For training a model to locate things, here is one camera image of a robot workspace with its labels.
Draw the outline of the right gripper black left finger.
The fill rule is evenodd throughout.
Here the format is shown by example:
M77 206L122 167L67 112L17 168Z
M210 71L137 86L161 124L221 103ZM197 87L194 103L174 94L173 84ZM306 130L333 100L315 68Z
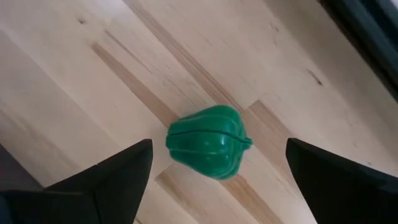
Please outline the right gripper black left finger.
M45 189L90 194L101 224L132 224L149 180L152 161L152 140L143 139Z

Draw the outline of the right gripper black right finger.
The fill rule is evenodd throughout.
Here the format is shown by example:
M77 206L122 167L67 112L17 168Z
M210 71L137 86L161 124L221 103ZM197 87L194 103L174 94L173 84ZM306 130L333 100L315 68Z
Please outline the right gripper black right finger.
M318 224L398 224L398 177L296 138L285 155Z

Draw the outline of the green toy bell pepper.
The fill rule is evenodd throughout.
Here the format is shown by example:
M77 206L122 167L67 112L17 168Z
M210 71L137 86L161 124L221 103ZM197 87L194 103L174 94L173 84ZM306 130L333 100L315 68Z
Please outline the green toy bell pepper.
M225 180L238 173L253 141L236 109L215 105L172 123L165 145L175 161L212 179Z

